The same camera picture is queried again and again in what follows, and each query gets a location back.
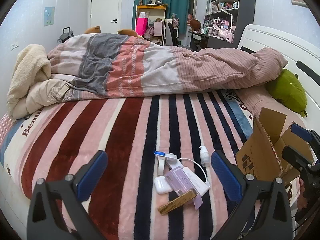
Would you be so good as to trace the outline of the black suitcase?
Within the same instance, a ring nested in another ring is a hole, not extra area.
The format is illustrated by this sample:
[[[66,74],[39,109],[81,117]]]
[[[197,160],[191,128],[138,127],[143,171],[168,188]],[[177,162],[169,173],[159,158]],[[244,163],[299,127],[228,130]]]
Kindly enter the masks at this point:
[[[71,30],[70,27],[65,27],[62,29],[62,34],[60,35],[57,41],[59,43],[64,43],[71,37],[74,37],[74,32]]]

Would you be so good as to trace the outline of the brown teddy bear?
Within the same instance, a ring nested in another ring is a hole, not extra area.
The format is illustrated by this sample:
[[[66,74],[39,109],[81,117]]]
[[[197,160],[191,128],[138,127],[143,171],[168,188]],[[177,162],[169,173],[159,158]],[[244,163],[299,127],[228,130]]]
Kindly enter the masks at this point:
[[[85,34],[91,34],[91,33],[94,33],[94,34],[100,34],[101,33],[101,29],[100,29],[100,26],[95,26],[95,27],[91,27],[91,28],[88,28],[86,31],[85,31]],[[127,35],[127,36],[133,36],[133,37],[136,37],[136,38],[140,38],[140,39],[144,39],[144,37],[138,35],[134,30],[132,29],[121,29],[118,31],[118,34],[120,35]]]

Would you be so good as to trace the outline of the green plush pillow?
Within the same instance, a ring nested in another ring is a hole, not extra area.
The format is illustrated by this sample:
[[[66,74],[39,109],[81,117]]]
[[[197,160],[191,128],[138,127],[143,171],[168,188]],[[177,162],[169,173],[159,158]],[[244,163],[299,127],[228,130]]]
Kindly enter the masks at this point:
[[[275,80],[268,82],[265,87],[276,101],[302,117],[308,116],[306,93],[297,75],[283,69],[281,74]]]

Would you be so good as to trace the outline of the blue wall poster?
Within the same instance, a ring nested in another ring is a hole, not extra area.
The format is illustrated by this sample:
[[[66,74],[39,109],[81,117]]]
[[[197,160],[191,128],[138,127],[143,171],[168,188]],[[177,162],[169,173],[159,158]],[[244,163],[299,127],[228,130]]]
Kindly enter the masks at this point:
[[[44,26],[53,25],[54,18],[55,18],[55,7],[45,7],[44,8]]]

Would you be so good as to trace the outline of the white earbuds case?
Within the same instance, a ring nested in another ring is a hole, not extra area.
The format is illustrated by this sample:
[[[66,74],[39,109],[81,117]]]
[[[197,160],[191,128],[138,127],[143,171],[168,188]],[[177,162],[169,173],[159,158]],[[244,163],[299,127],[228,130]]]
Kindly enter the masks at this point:
[[[158,194],[166,194],[166,193],[170,193],[173,191],[172,187],[167,182],[165,176],[156,177],[153,180],[153,183],[154,183],[156,192]]]

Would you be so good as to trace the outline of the purple card box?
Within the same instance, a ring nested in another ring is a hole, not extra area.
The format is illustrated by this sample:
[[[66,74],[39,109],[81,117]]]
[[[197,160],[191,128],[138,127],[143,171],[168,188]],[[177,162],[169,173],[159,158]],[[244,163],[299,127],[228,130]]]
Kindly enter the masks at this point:
[[[196,193],[196,197],[193,198],[192,201],[195,210],[200,208],[200,206],[203,204],[202,197],[181,167],[171,169],[164,175],[164,177],[178,196],[181,196],[190,190]]]

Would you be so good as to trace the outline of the gold rectangular box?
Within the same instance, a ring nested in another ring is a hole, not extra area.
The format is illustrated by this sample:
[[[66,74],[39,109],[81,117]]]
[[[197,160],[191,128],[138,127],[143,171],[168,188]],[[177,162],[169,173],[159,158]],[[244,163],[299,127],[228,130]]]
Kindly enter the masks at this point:
[[[169,212],[183,206],[184,204],[192,201],[194,198],[197,197],[197,192],[195,189],[191,189],[186,193],[182,194],[181,196],[175,198],[174,200],[158,207],[158,211],[161,215],[166,215]]]

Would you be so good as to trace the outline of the patchwork pink grey duvet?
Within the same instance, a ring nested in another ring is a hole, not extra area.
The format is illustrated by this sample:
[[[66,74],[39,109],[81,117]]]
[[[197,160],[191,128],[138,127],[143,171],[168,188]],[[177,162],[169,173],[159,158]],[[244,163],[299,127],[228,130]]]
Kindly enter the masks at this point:
[[[287,60],[272,48],[198,52],[127,35],[82,34],[48,53],[52,76],[71,86],[68,100],[242,89],[276,79]]]

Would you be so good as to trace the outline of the white power bank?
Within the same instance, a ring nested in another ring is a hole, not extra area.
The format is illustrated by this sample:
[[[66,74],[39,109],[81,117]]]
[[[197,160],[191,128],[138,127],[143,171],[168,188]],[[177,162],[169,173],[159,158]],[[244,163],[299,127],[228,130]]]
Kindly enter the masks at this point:
[[[201,180],[193,171],[191,171],[188,167],[184,167],[183,171],[197,190],[197,192],[203,196],[208,190],[209,186],[203,180]]]

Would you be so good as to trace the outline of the blue white tube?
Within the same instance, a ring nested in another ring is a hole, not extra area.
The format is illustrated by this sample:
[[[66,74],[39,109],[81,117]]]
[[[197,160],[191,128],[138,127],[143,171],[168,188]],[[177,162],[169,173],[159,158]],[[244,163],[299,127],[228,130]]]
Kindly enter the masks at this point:
[[[160,151],[155,151],[154,155],[157,157],[163,157],[163,158],[170,160],[170,161],[177,159],[177,156],[172,153],[164,153],[164,152],[160,152]]]

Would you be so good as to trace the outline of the striped plush blanket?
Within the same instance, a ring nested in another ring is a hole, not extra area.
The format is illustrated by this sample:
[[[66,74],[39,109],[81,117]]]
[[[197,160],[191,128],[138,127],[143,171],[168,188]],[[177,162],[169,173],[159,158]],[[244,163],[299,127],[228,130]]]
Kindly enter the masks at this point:
[[[200,146],[223,151],[230,161],[252,134],[252,116],[237,96],[217,91],[150,99],[67,102],[29,117],[1,120],[1,211],[26,239],[36,181],[75,174],[98,150],[107,168],[83,203],[107,239],[212,239],[235,207],[211,167],[199,168]],[[160,195],[155,151],[180,157],[209,191],[198,210],[185,205],[167,215],[158,207],[176,197]]]

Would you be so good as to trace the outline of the cream fleece blanket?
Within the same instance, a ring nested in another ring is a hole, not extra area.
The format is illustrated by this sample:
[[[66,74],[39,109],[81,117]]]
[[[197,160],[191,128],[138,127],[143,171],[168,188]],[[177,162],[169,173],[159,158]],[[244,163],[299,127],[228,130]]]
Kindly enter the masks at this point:
[[[63,100],[71,85],[51,75],[51,64],[42,45],[30,44],[20,51],[7,94],[11,119],[23,118]]]

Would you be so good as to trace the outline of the magenta gift bag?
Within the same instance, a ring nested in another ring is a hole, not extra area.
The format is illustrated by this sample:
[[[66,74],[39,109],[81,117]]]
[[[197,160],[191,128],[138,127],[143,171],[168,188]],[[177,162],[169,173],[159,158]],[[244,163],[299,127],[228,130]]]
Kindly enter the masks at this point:
[[[143,36],[148,28],[148,18],[137,18],[135,31],[139,36]]]

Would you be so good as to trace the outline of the black office chair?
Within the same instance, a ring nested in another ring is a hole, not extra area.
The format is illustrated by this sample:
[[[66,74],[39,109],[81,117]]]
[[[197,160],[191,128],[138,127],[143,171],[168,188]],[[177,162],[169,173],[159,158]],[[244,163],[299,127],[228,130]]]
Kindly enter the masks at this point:
[[[176,47],[185,48],[185,49],[189,49],[191,51],[194,51],[192,48],[190,48],[188,46],[179,45],[178,39],[177,39],[177,36],[175,33],[175,29],[174,29],[174,26],[172,25],[172,23],[170,23],[170,22],[167,23],[165,32],[166,32],[165,44],[167,46],[176,46]]]

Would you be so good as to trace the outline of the small white pump bottle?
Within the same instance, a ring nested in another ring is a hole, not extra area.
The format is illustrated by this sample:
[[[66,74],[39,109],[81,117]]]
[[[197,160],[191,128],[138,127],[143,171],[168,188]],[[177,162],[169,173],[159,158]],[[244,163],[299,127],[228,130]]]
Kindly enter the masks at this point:
[[[200,159],[203,167],[210,165],[210,156],[206,146],[200,146]]]

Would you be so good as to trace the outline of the white door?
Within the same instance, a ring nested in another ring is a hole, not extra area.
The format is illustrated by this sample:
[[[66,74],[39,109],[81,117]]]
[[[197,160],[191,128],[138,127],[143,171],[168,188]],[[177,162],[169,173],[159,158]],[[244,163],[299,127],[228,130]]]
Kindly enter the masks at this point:
[[[121,0],[89,0],[88,27],[116,34],[120,27]]]

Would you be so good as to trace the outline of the yellow shelf unit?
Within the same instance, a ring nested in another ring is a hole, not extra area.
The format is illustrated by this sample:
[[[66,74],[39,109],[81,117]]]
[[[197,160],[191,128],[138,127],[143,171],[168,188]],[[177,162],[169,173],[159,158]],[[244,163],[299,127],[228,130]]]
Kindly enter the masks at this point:
[[[166,20],[166,6],[155,6],[155,5],[137,5],[136,16],[135,16],[135,27],[136,19],[148,18],[148,28],[143,35],[146,40],[152,41],[156,44],[164,44],[164,33],[165,33],[165,20]]]

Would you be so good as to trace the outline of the brown cardboard box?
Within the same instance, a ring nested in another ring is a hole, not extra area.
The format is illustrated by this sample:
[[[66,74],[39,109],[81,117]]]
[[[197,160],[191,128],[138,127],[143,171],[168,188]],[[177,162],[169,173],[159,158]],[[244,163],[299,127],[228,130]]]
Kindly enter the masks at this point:
[[[272,181],[279,177],[285,184],[299,176],[299,171],[282,157],[285,146],[291,146],[308,161],[313,161],[310,147],[288,128],[283,131],[287,116],[263,107],[254,117],[253,133],[236,154],[236,163],[243,174],[258,180]]]

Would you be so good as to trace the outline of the white headboard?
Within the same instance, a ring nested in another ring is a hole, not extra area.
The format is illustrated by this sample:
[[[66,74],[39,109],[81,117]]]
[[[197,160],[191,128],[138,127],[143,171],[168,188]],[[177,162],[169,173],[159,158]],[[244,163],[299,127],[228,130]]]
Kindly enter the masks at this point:
[[[306,98],[307,117],[302,120],[308,129],[319,132],[319,48],[292,34],[260,25],[245,27],[238,49],[253,53],[264,47],[273,48],[288,61],[286,69],[298,75]]]

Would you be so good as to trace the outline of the dark bookshelf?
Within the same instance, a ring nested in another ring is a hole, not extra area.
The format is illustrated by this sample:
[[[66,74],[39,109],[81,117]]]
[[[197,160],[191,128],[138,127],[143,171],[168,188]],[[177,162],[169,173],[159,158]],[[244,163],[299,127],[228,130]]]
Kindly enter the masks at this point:
[[[191,33],[190,45],[202,48],[237,48],[245,27],[253,23],[255,0],[206,0],[204,8],[197,10],[202,16],[202,33]]]

